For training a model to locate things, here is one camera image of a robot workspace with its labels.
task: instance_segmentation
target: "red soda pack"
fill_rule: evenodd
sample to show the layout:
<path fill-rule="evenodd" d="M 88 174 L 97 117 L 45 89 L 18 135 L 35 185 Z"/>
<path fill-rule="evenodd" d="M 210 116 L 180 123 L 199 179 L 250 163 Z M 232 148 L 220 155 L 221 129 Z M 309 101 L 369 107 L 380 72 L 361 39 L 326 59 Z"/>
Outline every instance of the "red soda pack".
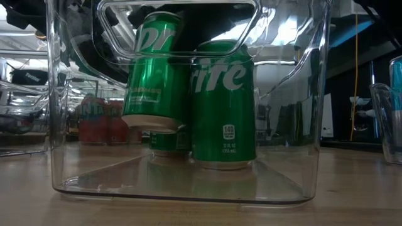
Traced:
<path fill-rule="evenodd" d="M 109 144 L 127 144 L 129 128 L 121 119 L 123 101 L 109 101 Z"/>
<path fill-rule="evenodd" d="M 79 141 L 82 144 L 107 143 L 106 101 L 98 97 L 85 97 L 79 110 Z"/>
<path fill-rule="evenodd" d="M 130 129 L 130 134 L 129 134 L 129 143 L 130 144 L 141 144 L 141 141 L 143 140 L 143 132 L 140 130 L 137 130 L 135 128 Z"/>

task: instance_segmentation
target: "nutrition label on can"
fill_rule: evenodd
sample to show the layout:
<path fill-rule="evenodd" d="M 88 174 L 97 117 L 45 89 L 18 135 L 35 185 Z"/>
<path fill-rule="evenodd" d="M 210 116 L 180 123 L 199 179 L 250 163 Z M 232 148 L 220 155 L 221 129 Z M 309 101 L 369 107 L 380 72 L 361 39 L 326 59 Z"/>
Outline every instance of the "nutrition label on can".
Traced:
<path fill-rule="evenodd" d="M 222 148 L 222 152 L 226 153 L 226 154 L 230 154 L 230 153 L 236 153 L 236 144 L 234 143 L 224 143 L 223 144 L 223 148 Z"/>
<path fill-rule="evenodd" d="M 224 125 L 223 135 L 225 140 L 231 140 L 235 138 L 235 128 L 234 125 Z"/>

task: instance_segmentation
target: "sprite can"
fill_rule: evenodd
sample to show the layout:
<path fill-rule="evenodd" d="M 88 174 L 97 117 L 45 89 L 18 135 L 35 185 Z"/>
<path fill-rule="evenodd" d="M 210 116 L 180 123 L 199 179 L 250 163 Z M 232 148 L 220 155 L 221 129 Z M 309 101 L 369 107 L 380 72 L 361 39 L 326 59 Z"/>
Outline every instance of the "sprite can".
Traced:
<path fill-rule="evenodd" d="M 149 14 L 139 32 L 136 53 L 162 54 L 171 44 L 180 18 L 158 11 Z M 190 64 L 169 64 L 167 57 L 137 58 L 130 69 L 122 119 L 129 127 L 175 133 L 188 121 Z"/>
<path fill-rule="evenodd" d="M 190 150 L 190 135 L 187 131 L 175 134 L 157 134 L 151 132 L 149 148 L 157 156 L 187 155 Z"/>
<path fill-rule="evenodd" d="M 197 51 L 228 52 L 235 44 L 208 41 Z M 194 60 L 192 151 L 204 168 L 235 170 L 256 158 L 253 70 L 244 45 L 229 57 Z"/>

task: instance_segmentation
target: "can lid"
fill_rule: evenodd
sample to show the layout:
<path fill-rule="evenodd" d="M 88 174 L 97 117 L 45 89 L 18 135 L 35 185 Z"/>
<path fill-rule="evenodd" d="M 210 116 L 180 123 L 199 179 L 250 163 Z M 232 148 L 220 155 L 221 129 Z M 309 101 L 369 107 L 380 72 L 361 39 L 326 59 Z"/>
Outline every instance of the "can lid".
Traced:
<path fill-rule="evenodd" d="M 193 160 L 188 157 L 188 155 L 184 155 L 181 158 L 169 158 L 163 156 L 152 156 L 149 160 L 151 164 L 157 164 L 159 166 L 175 166 L 175 167 L 187 167 L 193 164 Z"/>
<path fill-rule="evenodd" d="M 236 45 L 237 40 L 230 40 L 230 39 L 227 39 L 227 40 L 210 40 L 210 41 L 205 41 L 205 42 L 199 44 L 198 47 L 197 47 L 197 49 L 199 49 L 199 48 L 202 47 L 202 46 L 205 46 L 205 45 L 208 45 L 208 44 L 213 44 L 213 43 L 233 43 L 234 45 Z M 245 51 L 248 51 L 248 47 L 247 47 L 245 44 L 242 44 L 242 45 L 240 46 L 240 48 L 243 48 Z"/>
<path fill-rule="evenodd" d="M 175 14 L 175 13 L 171 13 L 168 11 L 155 11 L 153 13 L 149 13 L 148 15 L 146 15 L 146 17 L 144 18 L 144 21 L 149 18 L 150 16 L 154 16 L 154 15 L 158 15 L 158 14 L 165 14 L 165 15 L 171 15 L 174 17 L 177 17 L 178 19 L 180 19 L 181 17 L 179 17 L 179 15 Z"/>

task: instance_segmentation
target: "can bottom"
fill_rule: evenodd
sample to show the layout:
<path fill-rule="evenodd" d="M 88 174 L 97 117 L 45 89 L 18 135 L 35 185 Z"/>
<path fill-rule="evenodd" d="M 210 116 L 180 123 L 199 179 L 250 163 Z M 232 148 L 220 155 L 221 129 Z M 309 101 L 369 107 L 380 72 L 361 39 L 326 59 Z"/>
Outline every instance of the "can bottom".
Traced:
<path fill-rule="evenodd" d="M 251 161 L 218 162 L 218 161 L 199 161 L 202 168 L 209 170 L 239 170 L 247 168 Z"/>
<path fill-rule="evenodd" d="M 181 123 L 178 121 L 162 116 L 147 116 L 147 115 L 126 115 L 121 119 L 129 126 L 135 127 L 142 131 L 152 131 L 162 134 L 171 134 L 177 132 Z"/>
<path fill-rule="evenodd" d="M 161 156 L 161 157 L 186 157 L 188 156 L 188 152 L 187 151 L 161 151 L 161 150 L 155 150 L 152 149 L 153 153 L 155 156 Z"/>

